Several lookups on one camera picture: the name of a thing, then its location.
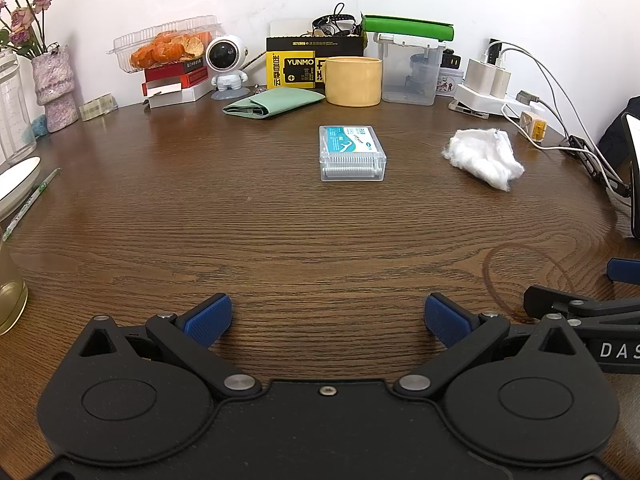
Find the white charger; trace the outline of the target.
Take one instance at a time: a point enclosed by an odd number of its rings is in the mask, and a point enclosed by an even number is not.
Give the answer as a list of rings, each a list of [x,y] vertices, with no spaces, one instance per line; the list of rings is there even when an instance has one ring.
[[[466,88],[478,94],[491,94],[496,76],[497,66],[474,58],[469,59],[463,79]]]
[[[502,67],[497,66],[495,70],[494,80],[492,81],[490,94],[497,99],[506,97],[506,90],[510,82],[511,73]]]

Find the glass jar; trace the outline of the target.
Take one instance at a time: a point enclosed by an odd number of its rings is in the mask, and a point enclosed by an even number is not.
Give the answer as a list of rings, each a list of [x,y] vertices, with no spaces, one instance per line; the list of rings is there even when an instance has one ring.
[[[20,64],[11,50],[1,52],[0,134],[1,153],[10,166],[35,151],[37,141],[24,98]]]

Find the clear box orange peels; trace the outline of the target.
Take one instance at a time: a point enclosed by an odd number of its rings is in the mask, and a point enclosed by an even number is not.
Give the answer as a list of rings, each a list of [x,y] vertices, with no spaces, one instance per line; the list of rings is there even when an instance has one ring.
[[[224,34],[213,15],[185,18],[120,36],[108,54],[127,74],[202,58],[209,44]]]

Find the clear floss pick box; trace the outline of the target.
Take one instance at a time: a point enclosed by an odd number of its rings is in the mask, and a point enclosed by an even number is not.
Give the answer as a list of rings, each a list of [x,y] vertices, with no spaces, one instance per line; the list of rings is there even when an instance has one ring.
[[[320,179],[383,181],[387,157],[372,126],[320,126]]]

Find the white plate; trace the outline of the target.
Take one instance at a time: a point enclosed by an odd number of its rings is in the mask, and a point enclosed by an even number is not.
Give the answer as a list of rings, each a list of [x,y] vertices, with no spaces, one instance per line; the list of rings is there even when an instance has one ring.
[[[0,220],[8,218],[35,185],[40,174],[41,158],[29,157],[2,172],[0,178]]]

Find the white cotton wad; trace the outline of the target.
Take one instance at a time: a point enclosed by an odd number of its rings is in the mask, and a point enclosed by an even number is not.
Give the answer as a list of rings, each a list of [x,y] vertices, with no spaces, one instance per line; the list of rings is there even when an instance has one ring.
[[[500,129],[459,129],[442,150],[454,168],[468,172],[503,192],[519,179],[524,166],[514,156],[508,134]]]

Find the yellow black battery box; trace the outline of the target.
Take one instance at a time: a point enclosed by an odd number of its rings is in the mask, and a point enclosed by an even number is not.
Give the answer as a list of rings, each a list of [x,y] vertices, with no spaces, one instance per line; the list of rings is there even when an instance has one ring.
[[[363,56],[363,36],[269,37],[267,88],[323,89],[322,65],[334,56]]]

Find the black clothing pile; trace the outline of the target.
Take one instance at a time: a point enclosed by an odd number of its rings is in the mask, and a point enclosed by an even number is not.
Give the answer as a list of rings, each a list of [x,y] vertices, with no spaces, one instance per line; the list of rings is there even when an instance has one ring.
[[[639,117],[640,98],[631,98],[626,107],[606,128],[604,135],[598,142],[598,149],[606,161],[614,168],[620,168],[629,159],[629,148],[623,126],[623,116],[631,114],[635,118]]]

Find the smartphone lit screen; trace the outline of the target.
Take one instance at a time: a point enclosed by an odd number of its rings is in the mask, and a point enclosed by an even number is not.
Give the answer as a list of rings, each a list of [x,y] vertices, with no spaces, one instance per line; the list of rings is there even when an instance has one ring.
[[[630,154],[631,232],[640,236],[640,120],[629,113],[622,116],[623,128]]]

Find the green folded cloth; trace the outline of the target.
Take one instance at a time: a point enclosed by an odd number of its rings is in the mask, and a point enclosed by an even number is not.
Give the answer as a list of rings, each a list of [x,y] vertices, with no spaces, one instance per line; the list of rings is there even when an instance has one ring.
[[[312,90],[279,87],[235,101],[222,111],[235,117],[265,119],[319,103],[325,98],[322,93]]]

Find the white astronaut figurine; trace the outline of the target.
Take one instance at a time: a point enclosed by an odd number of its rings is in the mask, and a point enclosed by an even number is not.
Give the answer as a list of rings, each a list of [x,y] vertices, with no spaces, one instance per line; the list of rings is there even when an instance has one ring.
[[[224,35],[214,39],[205,51],[209,69],[213,72],[210,96],[215,101],[244,98],[250,93],[244,84],[248,76],[242,70],[248,50],[238,36]]]

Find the white power strip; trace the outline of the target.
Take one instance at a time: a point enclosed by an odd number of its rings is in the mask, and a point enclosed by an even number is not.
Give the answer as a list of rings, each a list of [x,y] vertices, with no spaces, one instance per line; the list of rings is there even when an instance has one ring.
[[[477,113],[500,116],[506,112],[509,117],[519,118],[523,112],[530,112],[529,105],[518,102],[512,96],[496,98],[491,94],[481,94],[465,87],[464,84],[457,86],[454,92],[454,99],[462,103],[470,110]]]

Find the white charger left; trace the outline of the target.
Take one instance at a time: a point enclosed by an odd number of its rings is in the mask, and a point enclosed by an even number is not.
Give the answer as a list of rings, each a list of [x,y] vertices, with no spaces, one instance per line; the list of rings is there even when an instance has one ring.
[[[491,94],[496,76],[497,66],[474,58],[469,59],[463,79],[466,88],[478,94]]]

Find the black power adapter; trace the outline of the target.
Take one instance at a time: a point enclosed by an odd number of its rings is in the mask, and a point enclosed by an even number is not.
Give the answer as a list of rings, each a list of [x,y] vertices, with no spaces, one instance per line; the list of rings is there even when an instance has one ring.
[[[440,61],[440,67],[447,70],[458,70],[461,64],[461,56],[454,53],[452,49],[445,49],[442,52],[442,60]]]

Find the white charger right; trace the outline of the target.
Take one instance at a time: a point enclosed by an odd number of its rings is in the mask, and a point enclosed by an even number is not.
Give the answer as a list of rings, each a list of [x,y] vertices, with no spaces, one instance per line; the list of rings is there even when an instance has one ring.
[[[497,99],[506,97],[506,90],[510,82],[511,73],[502,67],[497,66],[495,70],[494,80],[492,81],[490,94]]]

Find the clear container green lid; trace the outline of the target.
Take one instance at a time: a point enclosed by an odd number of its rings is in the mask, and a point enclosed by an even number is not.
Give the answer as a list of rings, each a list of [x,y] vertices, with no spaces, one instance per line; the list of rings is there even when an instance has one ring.
[[[378,46],[382,100],[432,106],[446,43],[454,40],[454,25],[368,14],[361,26]]]

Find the pink speckled vase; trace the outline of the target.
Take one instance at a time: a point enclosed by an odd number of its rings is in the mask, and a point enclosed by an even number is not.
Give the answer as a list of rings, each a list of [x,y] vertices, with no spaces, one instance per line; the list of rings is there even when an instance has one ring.
[[[55,47],[32,60],[37,104],[44,108],[47,129],[58,132],[78,121],[75,73],[68,47]]]

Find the green pen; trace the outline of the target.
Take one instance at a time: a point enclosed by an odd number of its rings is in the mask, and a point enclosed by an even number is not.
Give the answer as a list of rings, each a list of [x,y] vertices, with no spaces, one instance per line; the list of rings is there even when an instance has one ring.
[[[34,203],[38,200],[38,198],[42,195],[42,193],[47,189],[52,180],[61,172],[61,168],[55,168],[41,183],[35,188],[35,191],[32,192],[32,195],[29,196],[28,200],[21,206],[21,209],[18,213],[13,217],[9,225],[6,227],[6,230],[2,234],[2,240],[6,242],[14,230],[29,212],[29,209],[34,206]]]

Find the red white box stack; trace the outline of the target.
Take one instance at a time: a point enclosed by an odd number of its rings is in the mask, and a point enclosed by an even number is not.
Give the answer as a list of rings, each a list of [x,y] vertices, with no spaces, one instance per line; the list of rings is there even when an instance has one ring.
[[[142,94],[151,108],[193,103],[213,91],[202,58],[143,71]]]

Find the dried pink roses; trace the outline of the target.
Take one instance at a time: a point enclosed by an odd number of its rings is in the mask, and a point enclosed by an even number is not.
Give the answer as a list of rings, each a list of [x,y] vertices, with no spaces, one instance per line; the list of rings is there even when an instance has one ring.
[[[1,49],[33,60],[49,52],[46,12],[52,0],[1,0]]]

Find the yellow white plug cube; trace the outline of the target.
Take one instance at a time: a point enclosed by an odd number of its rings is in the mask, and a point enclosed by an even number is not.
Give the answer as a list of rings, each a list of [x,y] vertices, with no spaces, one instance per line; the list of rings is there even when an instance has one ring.
[[[536,142],[541,143],[547,131],[547,122],[534,112],[521,112],[520,127]]]

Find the small striped eraser block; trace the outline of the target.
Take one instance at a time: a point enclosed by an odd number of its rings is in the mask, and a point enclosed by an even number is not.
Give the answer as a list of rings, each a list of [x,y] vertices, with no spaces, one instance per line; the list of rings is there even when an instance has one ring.
[[[93,100],[85,102],[79,107],[79,116],[83,122],[88,122],[118,109],[117,101],[111,93],[104,94]]]

